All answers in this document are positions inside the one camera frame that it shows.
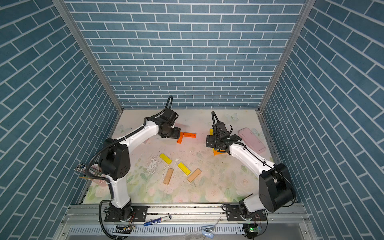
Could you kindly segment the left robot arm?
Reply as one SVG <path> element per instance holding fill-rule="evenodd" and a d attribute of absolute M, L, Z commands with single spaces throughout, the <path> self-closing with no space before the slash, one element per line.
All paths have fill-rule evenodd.
<path fill-rule="evenodd" d="M 162 138 L 178 139 L 181 129 L 175 127 L 179 115 L 176 113 L 162 114 L 145 118 L 144 125 L 119 139 L 105 140 L 99 158 L 99 167 L 109 180 L 112 188 L 112 206 L 123 209 L 131 198 L 127 190 L 126 175 L 131 168 L 130 153 L 151 137 L 159 135 Z"/>

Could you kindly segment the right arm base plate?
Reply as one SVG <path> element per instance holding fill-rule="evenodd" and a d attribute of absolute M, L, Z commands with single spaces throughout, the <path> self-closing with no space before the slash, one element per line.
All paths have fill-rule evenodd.
<path fill-rule="evenodd" d="M 238 204 L 223 204 L 221 208 L 225 212 L 228 222 L 267 220 L 267 214 L 265 210 L 258 210 L 251 213 L 245 208 L 245 206 Z"/>

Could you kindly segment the light orange block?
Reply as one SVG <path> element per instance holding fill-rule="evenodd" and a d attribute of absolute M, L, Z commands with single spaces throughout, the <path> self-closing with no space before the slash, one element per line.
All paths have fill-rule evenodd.
<path fill-rule="evenodd" d="M 226 153 L 227 152 L 223 151 L 223 150 L 215 150 L 215 149 L 213 149 L 214 156 L 221 155 L 221 154 L 226 154 Z"/>

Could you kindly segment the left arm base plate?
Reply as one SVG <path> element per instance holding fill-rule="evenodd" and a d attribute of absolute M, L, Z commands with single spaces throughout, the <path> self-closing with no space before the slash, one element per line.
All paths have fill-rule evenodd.
<path fill-rule="evenodd" d="M 107 223 L 127 223 L 139 222 L 143 223 L 146 220 L 148 206 L 128 206 L 123 209 L 118 209 L 113 205 L 105 208 L 103 212 L 106 214 L 105 222 Z"/>

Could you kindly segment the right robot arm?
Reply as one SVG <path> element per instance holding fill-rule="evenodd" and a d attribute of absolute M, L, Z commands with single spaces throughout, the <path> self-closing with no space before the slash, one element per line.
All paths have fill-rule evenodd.
<path fill-rule="evenodd" d="M 260 210 L 273 213 L 296 201 L 296 191 L 287 166 L 261 157 L 249 149 L 240 137 L 207 135 L 206 147 L 236 158 L 258 177 L 258 192 L 239 202 L 239 211 L 244 219 L 252 218 Z"/>

